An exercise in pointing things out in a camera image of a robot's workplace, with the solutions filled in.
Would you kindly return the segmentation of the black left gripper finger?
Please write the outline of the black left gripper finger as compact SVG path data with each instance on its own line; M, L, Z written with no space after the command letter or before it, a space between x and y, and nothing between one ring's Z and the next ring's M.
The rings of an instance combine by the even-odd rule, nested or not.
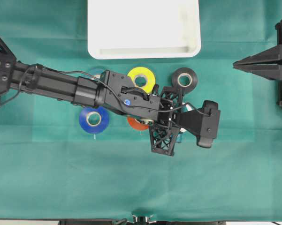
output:
M149 127L151 152L167 156L174 156L176 139L180 133L178 127L161 127L153 125Z
M162 103L167 103L170 105L182 105L183 96L182 90L176 87L164 87L161 94Z

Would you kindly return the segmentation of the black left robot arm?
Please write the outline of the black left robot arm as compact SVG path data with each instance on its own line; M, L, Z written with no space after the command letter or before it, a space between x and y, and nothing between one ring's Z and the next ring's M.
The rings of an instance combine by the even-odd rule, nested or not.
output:
M165 87L158 94L146 93L135 86L132 79L110 70L100 78L80 71L57 71L41 64L24 64L0 38L0 98L9 90L25 92L81 107L103 107L121 116L130 116L149 123L151 149L154 153L174 155L174 146L180 128L176 120L182 109L182 92Z

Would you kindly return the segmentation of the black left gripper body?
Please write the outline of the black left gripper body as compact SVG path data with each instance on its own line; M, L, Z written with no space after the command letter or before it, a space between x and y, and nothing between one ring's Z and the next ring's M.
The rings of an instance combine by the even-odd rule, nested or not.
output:
M159 108L157 120L150 123L150 126L157 125L161 127L172 127L175 126L175 121L178 118L180 109L183 105L170 105L167 103L162 103L160 94L157 92L152 92L151 97L159 97Z

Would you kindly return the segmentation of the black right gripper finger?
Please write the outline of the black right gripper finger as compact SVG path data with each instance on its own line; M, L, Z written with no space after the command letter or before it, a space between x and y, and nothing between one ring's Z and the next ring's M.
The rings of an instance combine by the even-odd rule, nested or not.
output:
M282 65L282 44L269 48L253 56L246 57L233 63L233 66L280 64Z
M268 80L282 81L282 65L234 65L233 68Z

